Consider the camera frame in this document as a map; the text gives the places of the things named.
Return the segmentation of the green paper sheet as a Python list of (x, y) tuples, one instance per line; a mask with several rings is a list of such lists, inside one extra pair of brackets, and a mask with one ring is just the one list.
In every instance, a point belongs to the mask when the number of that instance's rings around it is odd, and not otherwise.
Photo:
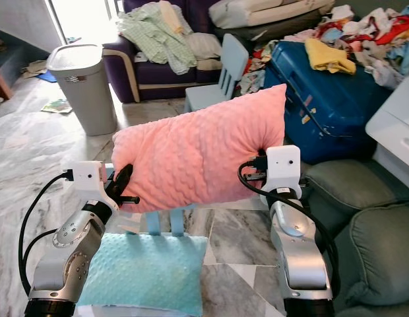
[(70, 114), (73, 109), (68, 100), (57, 99), (42, 106), (41, 111), (49, 112), (49, 114)]

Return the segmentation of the yellow cloth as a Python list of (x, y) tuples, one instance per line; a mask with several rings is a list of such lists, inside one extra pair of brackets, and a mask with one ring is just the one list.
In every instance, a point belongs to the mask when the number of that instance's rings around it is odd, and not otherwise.
[(356, 64), (354, 61), (349, 60), (346, 51), (331, 48), (315, 38), (304, 40), (304, 46), (312, 69), (328, 71), (329, 73), (355, 75)]

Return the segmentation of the blue suitcase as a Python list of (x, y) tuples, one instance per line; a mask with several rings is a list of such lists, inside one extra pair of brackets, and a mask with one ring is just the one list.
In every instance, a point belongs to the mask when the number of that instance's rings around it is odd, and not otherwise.
[(283, 40), (266, 66), (264, 88), (281, 84), (287, 85), (286, 135), (302, 161), (364, 159), (376, 150), (365, 125), (391, 90), (377, 85), (363, 67), (355, 75), (314, 70), (303, 44)]

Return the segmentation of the blue flat floor item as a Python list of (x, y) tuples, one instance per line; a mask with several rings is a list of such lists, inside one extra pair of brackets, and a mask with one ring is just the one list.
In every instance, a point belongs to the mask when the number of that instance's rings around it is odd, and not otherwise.
[(48, 69), (46, 69), (43, 73), (39, 73), (39, 75), (36, 75), (36, 78), (41, 79), (42, 81), (47, 81), (49, 83), (57, 82), (56, 77)]

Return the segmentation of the purple sofa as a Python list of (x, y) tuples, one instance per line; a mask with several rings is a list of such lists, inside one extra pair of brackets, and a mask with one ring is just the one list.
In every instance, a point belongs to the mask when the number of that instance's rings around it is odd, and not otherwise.
[[(219, 0), (168, 0), (180, 6), (181, 14), (192, 31), (214, 34), (222, 42), (224, 34), (232, 34), (247, 50), (253, 46), (264, 44), (277, 34), (285, 34), (287, 30), (299, 30), (304, 27), (313, 28), (326, 13), (316, 10), (294, 18), (278, 22), (260, 24), (238, 29), (220, 29), (214, 25), (208, 9)], [(138, 47), (129, 40), (118, 36), (116, 40), (103, 46), (103, 61), (110, 82), (118, 100), (123, 103), (144, 102), (166, 98), (181, 98), (186, 88), (199, 85), (212, 85), (219, 79), (222, 64), (219, 58), (199, 61), (184, 75), (177, 75), (168, 64), (152, 61), (137, 61), (141, 54)]]

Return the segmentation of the pink textured pillow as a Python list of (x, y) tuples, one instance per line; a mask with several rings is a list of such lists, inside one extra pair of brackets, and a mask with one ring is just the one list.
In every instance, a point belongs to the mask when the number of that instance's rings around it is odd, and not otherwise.
[(252, 192), (237, 177), (241, 164), (285, 138), (286, 85), (171, 118), (126, 127), (112, 136), (114, 166), (133, 167), (124, 190), (149, 213), (192, 203), (226, 203)]

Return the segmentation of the beige cloth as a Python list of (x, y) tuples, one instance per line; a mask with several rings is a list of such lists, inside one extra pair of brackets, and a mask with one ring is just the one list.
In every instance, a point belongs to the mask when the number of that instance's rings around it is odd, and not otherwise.
[(222, 55), (222, 43), (214, 34), (194, 32), (185, 40), (196, 60), (216, 59)]

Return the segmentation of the grey lidded laundry bin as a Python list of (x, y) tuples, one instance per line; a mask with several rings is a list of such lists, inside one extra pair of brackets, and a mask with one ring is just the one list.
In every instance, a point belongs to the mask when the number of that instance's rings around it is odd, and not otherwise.
[(47, 70), (53, 73), (87, 136), (117, 131), (102, 55), (100, 45), (69, 44), (55, 48), (47, 59)]

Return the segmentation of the long white pillow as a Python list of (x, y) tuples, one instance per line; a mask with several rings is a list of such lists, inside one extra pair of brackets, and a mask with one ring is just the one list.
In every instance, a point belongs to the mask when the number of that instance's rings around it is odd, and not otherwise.
[(238, 29), (268, 24), (304, 13), (327, 13), (335, 0), (219, 0), (208, 9), (220, 29)]

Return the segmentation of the green checked cloth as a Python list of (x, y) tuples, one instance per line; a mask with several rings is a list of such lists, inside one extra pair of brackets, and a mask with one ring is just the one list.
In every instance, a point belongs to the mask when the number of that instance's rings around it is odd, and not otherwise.
[(185, 39), (192, 30), (180, 6), (166, 0), (145, 3), (120, 13), (116, 27), (121, 36), (144, 52), (147, 60), (168, 64), (176, 75), (185, 75), (197, 65), (197, 58)]

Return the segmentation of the light blue child chair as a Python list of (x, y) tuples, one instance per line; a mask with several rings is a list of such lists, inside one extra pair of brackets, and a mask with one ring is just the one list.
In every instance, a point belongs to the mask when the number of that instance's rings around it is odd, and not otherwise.
[(222, 40), (222, 72), (217, 85), (186, 88), (184, 111), (194, 112), (220, 102), (231, 100), (235, 87), (249, 61), (249, 52), (232, 34)]

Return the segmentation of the grey-green leather sofa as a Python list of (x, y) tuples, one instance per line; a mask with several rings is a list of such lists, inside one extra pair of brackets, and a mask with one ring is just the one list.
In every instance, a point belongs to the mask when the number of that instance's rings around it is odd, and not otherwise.
[(339, 250), (335, 317), (409, 317), (409, 188), (373, 160), (325, 161), (304, 178)]

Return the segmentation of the white table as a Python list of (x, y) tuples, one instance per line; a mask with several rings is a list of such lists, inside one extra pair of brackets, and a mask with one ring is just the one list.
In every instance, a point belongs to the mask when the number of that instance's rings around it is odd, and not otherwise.
[(409, 76), (382, 103), (365, 132), (377, 142), (373, 160), (409, 188)]

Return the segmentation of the mixed clothes pile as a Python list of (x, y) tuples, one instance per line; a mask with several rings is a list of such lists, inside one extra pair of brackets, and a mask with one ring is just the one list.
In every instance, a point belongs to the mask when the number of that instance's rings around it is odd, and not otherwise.
[(333, 15), (322, 17), (312, 29), (287, 30), (277, 34), (256, 49), (239, 81), (239, 93), (256, 92), (270, 71), (266, 64), (274, 48), (281, 42), (297, 42), (315, 38), (331, 48), (344, 50), (380, 87), (394, 90), (409, 75), (409, 6), (401, 13), (377, 8), (361, 19), (355, 19), (347, 4), (334, 7)]

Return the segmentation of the teal dotted cushion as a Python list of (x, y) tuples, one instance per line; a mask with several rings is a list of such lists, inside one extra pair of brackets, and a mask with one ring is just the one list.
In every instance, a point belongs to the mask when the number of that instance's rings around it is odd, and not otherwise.
[(90, 263), (75, 317), (202, 317), (201, 271), (208, 239), (185, 233), (184, 209), (170, 232), (147, 213), (150, 232), (106, 233)]

